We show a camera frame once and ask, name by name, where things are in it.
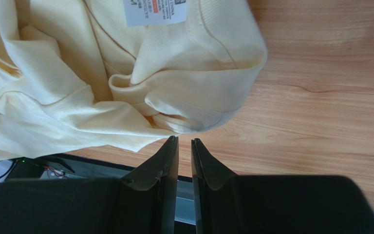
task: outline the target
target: clothing label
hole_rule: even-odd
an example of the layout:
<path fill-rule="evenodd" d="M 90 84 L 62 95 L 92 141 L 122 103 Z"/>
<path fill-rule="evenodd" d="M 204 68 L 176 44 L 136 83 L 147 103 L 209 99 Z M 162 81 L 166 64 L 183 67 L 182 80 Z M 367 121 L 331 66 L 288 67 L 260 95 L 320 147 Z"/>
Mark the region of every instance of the clothing label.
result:
<path fill-rule="evenodd" d="M 186 0 L 123 0 L 127 26 L 162 25 L 187 19 Z"/>

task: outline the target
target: crumpled fabric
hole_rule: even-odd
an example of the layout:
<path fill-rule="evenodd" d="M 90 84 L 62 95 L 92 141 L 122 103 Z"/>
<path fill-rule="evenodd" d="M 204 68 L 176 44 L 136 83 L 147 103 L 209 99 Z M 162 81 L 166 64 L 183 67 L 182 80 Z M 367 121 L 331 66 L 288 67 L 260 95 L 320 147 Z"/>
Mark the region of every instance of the crumpled fabric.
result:
<path fill-rule="evenodd" d="M 232 119 L 266 46 L 245 0 L 186 4 L 186 22 L 130 28 L 122 0 L 0 0 L 0 160 L 138 151 Z"/>

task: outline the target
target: seam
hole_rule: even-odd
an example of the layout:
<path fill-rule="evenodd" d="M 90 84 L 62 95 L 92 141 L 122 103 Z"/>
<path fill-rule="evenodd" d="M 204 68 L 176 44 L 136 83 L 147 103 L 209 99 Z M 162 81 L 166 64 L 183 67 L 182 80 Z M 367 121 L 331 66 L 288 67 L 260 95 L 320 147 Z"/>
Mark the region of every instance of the seam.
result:
<path fill-rule="evenodd" d="M 2 94 L 0 95 L 0 99 L 1 99 L 2 96 L 4 96 L 5 94 L 15 93 L 15 94 L 21 94 L 21 95 L 24 95 L 24 96 L 28 97 L 29 99 L 31 99 L 31 100 L 37 102 L 40 106 L 50 106 L 50 105 L 56 104 L 56 103 L 58 103 L 58 102 L 60 102 L 60 101 L 63 101 L 64 99 L 66 99 L 66 98 L 69 97 L 70 95 L 73 95 L 74 93 L 77 93 L 77 92 L 79 92 L 80 90 L 82 90 L 82 89 L 84 89 L 84 88 L 87 88 L 88 86 L 91 87 L 90 85 L 86 84 L 84 87 L 82 87 L 82 88 L 80 88 L 80 89 L 77 89 L 77 90 L 73 91 L 72 93 L 70 93 L 70 94 L 68 94 L 68 95 L 66 95 L 66 96 L 64 96 L 64 97 L 62 97 L 61 99 L 59 99 L 59 100 L 57 100 L 57 101 L 55 101 L 55 102 L 53 102 L 53 103 L 47 104 L 47 105 L 41 104 L 37 99 L 31 97 L 31 96 L 28 95 L 28 94 L 25 94 L 25 93 L 20 92 L 20 91 L 14 91 L 14 90 L 10 90 L 10 91 L 6 91 L 6 92 L 2 93 Z"/>
<path fill-rule="evenodd" d="M 23 40 L 13 40 L 13 39 L 5 39 L 5 43 L 8 43 L 10 46 L 13 46 L 13 47 L 15 47 L 15 45 L 16 44 L 18 44 L 18 43 L 21 43 Z M 67 67 L 67 68 L 69 68 L 77 77 L 78 77 L 78 79 L 80 79 L 81 81 L 83 81 L 86 85 L 89 85 L 91 88 L 92 88 L 92 94 L 93 94 L 93 96 L 94 96 L 94 91 L 96 92 L 96 93 L 100 93 L 99 92 L 99 90 L 95 87 L 95 86 L 92 86 L 92 85 L 90 85 L 90 84 L 92 84 L 93 83 L 93 81 L 91 81 L 91 82 L 89 82 L 90 80 L 86 77 L 86 76 L 84 76 L 84 77 L 80 77 L 80 76 L 78 76 L 77 74 L 76 74 L 76 72 L 75 71 L 73 71 L 61 58 L 59 58 L 62 62 L 63 62 L 63 64 L 65 64 L 65 66 Z"/>
<path fill-rule="evenodd" d="M 88 19 L 89 19 L 89 23 L 91 24 L 92 26 L 92 30 L 93 30 L 93 35 L 95 36 L 96 38 L 96 42 L 98 43 L 98 47 L 99 47 L 99 42 L 97 40 L 97 36 L 96 36 L 96 32 L 95 32 L 95 29 L 94 29 L 94 25 L 92 24 L 92 20 L 90 19 L 91 17 L 93 18 L 94 22 L 96 23 L 96 25 L 99 27 L 99 29 L 105 33 L 105 35 L 116 45 L 118 46 L 120 49 L 122 49 L 124 52 L 128 53 L 129 55 L 131 55 L 135 60 L 135 56 L 133 54 L 131 54 L 130 52 L 128 52 L 126 49 L 124 49 L 119 43 L 117 43 L 106 31 L 105 29 L 102 28 L 102 26 L 100 25 L 100 23 L 98 22 L 98 20 L 95 18 L 94 14 L 92 13 L 92 11 L 89 9 L 86 1 L 83 1 L 83 5 L 85 6 L 87 12 L 89 12 L 90 16 L 88 16 Z"/>
<path fill-rule="evenodd" d="M 126 75 L 126 74 L 122 74 L 121 72 L 117 71 L 115 68 L 113 68 L 108 62 L 106 62 L 104 59 L 102 59 L 103 63 L 105 65 L 107 65 L 109 68 L 111 68 L 114 72 L 116 72 L 116 74 L 119 74 L 119 75 Z"/>
<path fill-rule="evenodd" d="M 213 111 L 213 112 L 216 112 L 216 113 L 219 113 L 219 114 L 225 114 L 225 113 L 232 112 L 232 111 L 223 111 L 223 112 L 221 112 L 221 111 L 215 111 L 215 110 L 212 110 L 212 109 L 209 109 L 209 108 L 204 108 L 204 107 L 196 106 L 196 105 L 193 105 L 193 104 L 191 104 L 191 103 L 188 103 L 188 102 L 185 102 L 185 101 L 179 100 L 179 99 L 177 99 L 176 97 L 172 97 L 172 96 L 170 96 L 170 95 L 168 95 L 168 94 L 161 93 L 160 95 L 161 95 L 161 96 L 165 96 L 166 98 L 168 98 L 168 99 L 170 99 L 170 100 L 175 100 L 176 102 L 181 103 L 182 105 L 186 105 L 186 106 L 188 106 L 189 108 L 200 109 L 200 110 L 210 110 L 210 111 Z"/>
<path fill-rule="evenodd" d="M 164 118 L 162 118 L 162 117 L 160 116 L 160 114 L 154 115 L 153 117 L 159 118 L 159 119 L 163 120 L 164 122 L 170 122 L 170 123 L 172 123 L 172 124 L 174 124 L 174 125 L 176 125 L 176 126 L 178 126 L 178 127 L 183 127 L 183 128 L 187 128 L 187 129 L 189 129 L 189 130 L 193 130 L 193 128 L 188 127 L 188 126 L 186 126 L 186 125 L 183 125 L 183 124 L 180 124 L 180 123 L 175 123 L 175 122 L 170 121 L 170 120 L 168 120 L 168 119 L 164 119 Z"/>
<path fill-rule="evenodd" d="M 176 119 L 176 118 L 168 117 L 169 119 L 167 120 L 167 119 L 161 117 L 163 115 L 164 115 L 164 113 L 160 112 L 159 114 L 154 115 L 154 117 L 160 118 L 160 119 L 164 120 L 165 122 L 170 122 L 170 123 L 173 123 L 173 124 L 178 125 L 178 126 L 184 126 L 184 127 L 186 127 L 186 125 L 177 123 L 176 121 L 172 120 L 172 119 Z"/>
<path fill-rule="evenodd" d="M 231 54 L 229 53 L 229 51 L 227 50 L 227 48 L 226 48 L 226 46 L 221 42 L 221 41 L 219 41 L 213 34 L 211 34 L 210 32 L 209 32 L 209 30 L 207 29 L 207 27 L 206 27 L 206 24 L 204 23 L 204 21 L 203 21 L 203 11 L 202 11 L 202 8 L 201 8 L 201 1 L 202 0 L 197 0 L 198 1 L 198 3 L 199 4 L 197 4 L 197 8 L 198 8 L 198 14 L 199 14 L 199 17 L 200 17 L 200 25 L 204 28 L 204 31 L 208 34 L 208 36 L 210 37 L 210 38 L 213 38 L 215 41 L 217 41 L 222 47 L 223 47 L 223 49 L 226 51 L 226 53 L 229 55 L 229 58 L 230 58 L 230 60 L 232 61 L 232 63 L 233 63 L 233 65 L 235 66 L 234 68 L 235 69 L 237 69 L 237 65 L 236 65 L 236 63 L 235 63 L 235 61 L 233 60 L 233 58 L 232 58 L 232 56 L 231 56 Z"/>
<path fill-rule="evenodd" d="M 71 127 L 68 126 L 68 125 L 65 125 L 64 123 L 60 122 L 60 121 L 59 121 L 58 119 L 56 119 L 56 118 L 53 118 L 53 117 L 51 117 L 51 116 L 49 116 L 49 117 L 52 118 L 53 120 L 57 121 L 58 123 L 62 124 L 63 126 L 66 126 L 66 127 L 70 128 L 70 129 L 72 129 L 72 130 L 75 130 L 75 131 L 81 131 L 81 130 L 78 130 L 78 129 L 75 129 L 75 128 L 71 128 Z M 70 132 L 65 131 L 64 129 L 61 129 L 61 128 L 56 128 L 56 129 L 59 130 L 59 131 L 61 131 L 61 132 L 63 132 L 63 133 L 70 134 Z M 82 135 L 79 135 L 79 137 L 82 138 L 82 139 L 86 139 L 86 140 L 90 140 L 90 141 L 98 142 L 98 143 L 101 143 L 101 144 L 105 145 L 104 142 L 99 141 L 99 140 L 96 140 L 96 139 L 94 139 L 93 137 L 86 137 L 86 136 L 83 137 Z M 1 141 L 1 142 L 4 142 L 5 140 L 13 141 L 12 139 L 9 139 L 9 138 L 6 138 L 6 137 L 4 137 L 4 136 L 1 136 L 1 134 L 0 134 L 0 141 Z"/>
<path fill-rule="evenodd" d="M 74 91 L 73 93 L 71 93 L 71 94 L 69 94 L 69 95 L 63 97 L 62 99 L 60 99 L 60 100 L 58 100 L 58 101 L 56 101 L 56 102 L 53 102 L 53 103 L 51 103 L 51 104 L 48 104 L 48 105 L 43 105 L 43 104 L 41 104 L 38 100 L 36 100 L 35 98 L 33 98 L 33 97 L 31 97 L 31 96 L 29 96 L 29 95 L 23 93 L 23 92 L 20 92 L 20 91 L 7 91 L 7 92 L 4 92 L 4 93 L 0 96 L 0 99 L 2 98 L 2 96 L 3 96 L 4 94 L 8 94 L 8 93 L 18 93 L 19 95 L 22 95 L 22 96 L 25 96 L 26 98 L 29 98 L 30 100 L 32 100 L 33 102 L 35 102 L 35 103 L 36 103 L 37 105 L 39 105 L 39 106 L 47 107 L 47 106 L 50 106 L 50 105 L 56 104 L 56 103 L 58 103 L 58 102 L 60 102 L 60 101 L 63 101 L 65 98 L 67 98 L 67 97 L 69 97 L 70 95 L 72 95 L 72 94 L 74 94 L 74 93 L 80 91 L 81 89 L 86 88 L 87 86 L 90 86 L 90 85 L 86 85 L 85 87 L 82 87 L 82 88 L 80 88 L 80 89 Z M 11 105 L 11 106 L 13 106 L 14 108 L 16 108 L 12 103 L 10 103 L 10 102 L 8 102 L 8 101 L 6 101 L 6 103 L 5 103 L 5 105 L 4 105 L 4 108 L 5 108 L 6 105 Z M 78 128 L 76 128 L 76 127 L 72 127 L 72 126 L 69 126 L 69 125 L 63 123 L 63 122 L 60 121 L 59 119 L 57 119 L 57 118 L 51 116 L 50 114 L 46 113 L 42 108 L 41 108 L 40 110 L 41 110 L 42 112 L 44 112 L 47 116 L 49 116 L 51 119 L 53 119 L 54 121 L 60 123 L 62 126 L 68 127 L 68 128 L 73 129 L 73 130 L 75 130 L 75 131 L 86 132 L 86 133 L 92 133 L 92 134 L 102 134 L 102 135 L 123 135 L 123 134 L 93 133 L 93 132 L 83 131 L 83 130 L 81 130 L 81 129 L 78 129 Z"/>
<path fill-rule="evenodd" d="M 207 29 L 207 27 L 205 26 L 204 22 L 203 22 L 203 14 L 202 14 L 202 10 L 201 10 L 201 0 L 197 0 L 197 4 L 195 6 L 195 14 L 197 16 L 197 20 L 198 20 L 198 24 L 196 24 L 200 29 L 201 31 L 203 31 L 203 36 L 206 37 L 206 38 L 210 38 L 211 40 L 215 41 L 217 44 L 219 44 L 223 49 L 224 51 L 227 53 L 227 55 L 229 56 L 229 59 L 230 59 L 230 62 L 234 65 L 234 69 L 237 69 L 237 65 L 235 63 L 235 61 L 233 60 L 231 54 L 229 53 L 229 51 L 227 50 L 226 46 L 224 44 L 222 44 L 214 35 L 212 35 L 209 30 Z M 219 57 L 211 50 L 209 49 L 208 47 L 206 46 L 203 46 L 201 45 L 198 40 L 193 36 L 193 33 L 191 32 L 191 29 L 190 29 L 190 25 L 189 25 L 189 20 L 186 21 L 185 23 L 185 27 L 186 27 L 186 31 L 187 31 L 187 34 L 188 34 L 188 38 L 190 39 L 191 42 L 193 42 L 194 44 L 196 44 L 197 46 L 201 47 L 201 48 L 204 48 L 206 49 L 209 53 L 211 53 L 215 59 L 219 62 L 219 64 L 222 66 L 222 67 L 225 67 L 225 63 L 222 62 Z"/>
<path fill-rule="evenodd" d="M 195 106 L 195 105 L 193 105 L 193 104 L 190 104 L 190 103 L 187 103 L 187 102 L 184 102 L 184 101 L 177 100 L 177 102 L 182 103 L 183 105 L 188 106 L 189 108 L 194 108 L 194 109 L 199 108 L 199 109 L 202 109 L 202 110 L 206 110 L 205 108 L 202 108 L 202 107 L 199 107 L 199 106 Z M 206 131 L 207 129 L 213 128 L 214 126 L 216 126 L 217 124 L 219 124 L 219 123 L 224 119 L 224 116 L 225 116 L 226 114 L 230 114 L 230 113 L 236 112 L 236 111 L 238 111 L 240 108 L 241 108 L 241 107 L 238 107 L 238 108 L 236 108 L 236 109 L 233 109 L 233 110 L 230 110 L 230 111 L 224 111 L 224 112 L 220 112 L 220 111 L 215 111 L 215 110 L 211 110 L 211 109 L 209 109 L 209 110 L 211 110 L 211 111 L 213 111 L 213 112 L 216 112 L 216 113 L 220 114 L 220 117 L 219 117 L 219 118 L 218 118 L 218 119 L 217 119 L 213 124 L 211 124 L 211 125 L 208 126 L 208 127 L 205 127 L 205 128 L 202 129 L 201 131 Z M 177 126 L 186 127 L 186 128 L 188 128 L 188 129 L 190 129 L 190 130 L 193 130 L 192 128 L 187 127 L 187 126 L 185 126 L 185 125 L 183 125 L 183 124 L 179 124 L 179 123 L 175 123 L 175 122 L 170 121 L 170 120 L 166 120 L 166 119 L 160 117 L 159 115 L 160 115 L 160 114 L 157 114 L 157 115 L 154 115 L 154 116 L 157 117 L 157 118 L 160 118 L 160 119 L 162 119 L 162 120 L 164 120 L 164 121 L 168 121 L 168 122 L 170 122 L 170 123 L 173 123 L 173 124 L 175 124 L 175 125 L 177 125 Z"/>

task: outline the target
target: wood grain surface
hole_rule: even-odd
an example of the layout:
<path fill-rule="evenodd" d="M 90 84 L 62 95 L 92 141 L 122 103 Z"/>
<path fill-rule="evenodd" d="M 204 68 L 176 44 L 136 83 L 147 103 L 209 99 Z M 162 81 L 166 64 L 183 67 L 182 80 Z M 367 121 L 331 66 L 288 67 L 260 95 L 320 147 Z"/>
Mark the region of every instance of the wood grain surface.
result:
<path fill-rule="evenodd" d="M 269 57 L 240 112 L 223 127 L 180 137 L 179 174 L 191 176 L 200 138 L 240 174 L 333 174 L 353 179 L 374 209 L 374 0 L 250 0 Z M 111 146 L 74 155 L 138 166 Z"/>

